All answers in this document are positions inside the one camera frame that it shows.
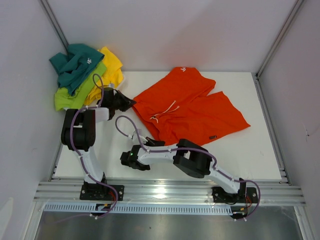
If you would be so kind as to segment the orange shorts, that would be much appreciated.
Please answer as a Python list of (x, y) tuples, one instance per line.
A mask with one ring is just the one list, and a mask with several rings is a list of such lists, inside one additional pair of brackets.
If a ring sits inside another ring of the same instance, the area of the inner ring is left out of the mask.
[(222, 91), (211, 92), (215, 85), (194, 67), (175, 67), (134, 98), (133, 110), (155, 140), (203, 146), (250, 127)]

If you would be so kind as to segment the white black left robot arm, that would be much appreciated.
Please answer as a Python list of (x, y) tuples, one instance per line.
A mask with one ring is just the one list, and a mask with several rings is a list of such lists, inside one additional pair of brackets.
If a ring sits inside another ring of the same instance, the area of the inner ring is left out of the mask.
[(97, 200), (108, 196), (105, 174), (94, 151), (96, 124), (111, 120), (116, 111), (126, 112), (136, 104), (119, 90), (108, 87), (95, 106), (66, 110), (61, 131), (61, 142), (78, 158), (84, 172), (84, 182), (94, 184), (91, 194)]

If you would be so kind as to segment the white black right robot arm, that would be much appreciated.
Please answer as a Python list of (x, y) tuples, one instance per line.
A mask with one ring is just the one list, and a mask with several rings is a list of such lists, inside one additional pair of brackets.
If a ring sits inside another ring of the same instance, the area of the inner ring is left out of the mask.
[(123, 152), (120, 161), (122, 165), (140, 171), (149, 171), (152, 164), (173, 164), (192, 178), (215, 182), (234, 202), (241, 201), (247, 194), (243, 179), (229, 176), (226, 171), (218, 168), (212, 154), (187, 139), (165, 146), (164, 141), (146, 137), (140, 144), (133, 145), (130, 151)]

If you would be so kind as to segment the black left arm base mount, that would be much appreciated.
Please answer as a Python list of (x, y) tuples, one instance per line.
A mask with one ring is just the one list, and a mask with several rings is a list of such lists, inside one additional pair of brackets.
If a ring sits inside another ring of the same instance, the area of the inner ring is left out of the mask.
[(80, 200), (85, 201), (115, 201), (115, 192), (104, 185), (98, 183), (83, 182), (81, 187)]

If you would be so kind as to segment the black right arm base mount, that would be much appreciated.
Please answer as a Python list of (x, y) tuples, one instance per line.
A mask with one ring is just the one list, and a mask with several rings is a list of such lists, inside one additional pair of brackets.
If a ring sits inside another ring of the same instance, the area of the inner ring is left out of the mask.
[(214, 203), (223, 203), (229, 205), (245, 204), (247, 199), (250, 203), (258, 203), (257, 189), (254, 187), (247, 187), (246, 189), (240, 189), (238, 193), (227, 193), (222, 187), (212, 187), (212, 198)]

